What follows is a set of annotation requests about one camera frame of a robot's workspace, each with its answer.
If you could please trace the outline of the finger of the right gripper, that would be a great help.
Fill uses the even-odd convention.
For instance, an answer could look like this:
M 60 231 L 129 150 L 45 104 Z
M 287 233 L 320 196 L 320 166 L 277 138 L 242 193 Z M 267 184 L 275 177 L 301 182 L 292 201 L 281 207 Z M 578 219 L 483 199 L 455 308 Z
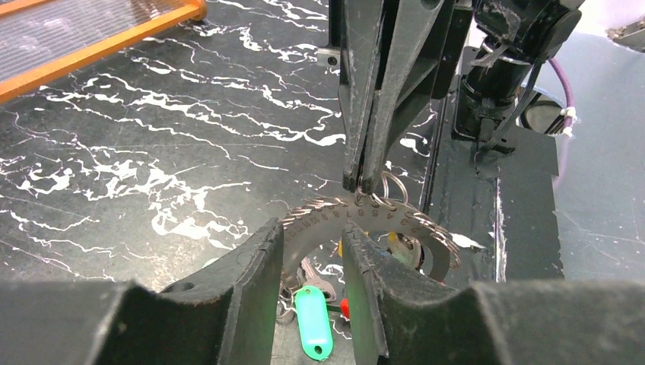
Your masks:
M 361 191 L 373 193 L 392 144 L 430 102 L 456 3 L 386 2 L 376 87 L 361 157 Z
M 383 81 L 396 22 L 397 1 L 341 1 L 339 103 L 347 137 L 343 187 L 374 192 L 396 137 L 386 110 Z

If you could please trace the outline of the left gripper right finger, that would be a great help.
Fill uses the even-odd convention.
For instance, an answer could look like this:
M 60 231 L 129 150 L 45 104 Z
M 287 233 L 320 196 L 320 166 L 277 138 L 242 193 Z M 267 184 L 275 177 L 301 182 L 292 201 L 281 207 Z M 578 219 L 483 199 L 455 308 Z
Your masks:
M 406 268 L 354 223 L 342 233 L 358 364 L 642 364 L 641 281 L 476 281 Z

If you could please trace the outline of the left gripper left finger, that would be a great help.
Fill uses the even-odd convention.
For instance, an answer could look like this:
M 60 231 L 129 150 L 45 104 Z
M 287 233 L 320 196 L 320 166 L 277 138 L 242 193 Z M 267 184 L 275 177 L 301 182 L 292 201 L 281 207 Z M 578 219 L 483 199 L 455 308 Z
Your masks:
M 135 281 L 4 282 L 3 364 L 268 364 L 284 230 L 159 293 Z

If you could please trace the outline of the yellow tag key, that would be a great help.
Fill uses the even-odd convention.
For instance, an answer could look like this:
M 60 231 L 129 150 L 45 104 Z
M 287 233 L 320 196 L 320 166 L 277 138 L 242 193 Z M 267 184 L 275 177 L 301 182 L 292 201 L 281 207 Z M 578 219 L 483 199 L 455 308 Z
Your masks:
M 361 244 L 359 254 L 371 254 L 378 262 L 396 260 L 408 269 L 418 271 L 424 264 L 425 255 L 421 242 L 412 237 L 395 231 L 365 230 L 362 234 L 347 233 L 338 242 L 338 254 L 343 256 L 345 248 L 351 248 L 349 243 L 357 240 Z

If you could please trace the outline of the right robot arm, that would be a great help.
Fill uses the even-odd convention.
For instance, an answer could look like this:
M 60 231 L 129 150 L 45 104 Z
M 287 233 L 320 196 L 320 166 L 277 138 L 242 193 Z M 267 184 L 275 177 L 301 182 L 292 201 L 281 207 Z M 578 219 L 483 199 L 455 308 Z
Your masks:
M 444 98 L 469 28 L 485 38 L 462 76 L 456 133 L 483 151 L 508 151 L 505 134 L 529 102 L 542 66 L 581 19 L 579 1 L 332 1 L 345 127 L 342 184 L 372 193 L 392 145 L 429 102 Z

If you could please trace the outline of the orange wooden shelf rack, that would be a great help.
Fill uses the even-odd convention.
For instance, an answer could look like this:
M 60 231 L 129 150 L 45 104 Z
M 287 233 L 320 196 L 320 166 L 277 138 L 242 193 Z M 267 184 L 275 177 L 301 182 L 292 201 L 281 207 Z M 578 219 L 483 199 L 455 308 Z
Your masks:
M 204 1 L 3 1 L 1 101 L 206 14 Z

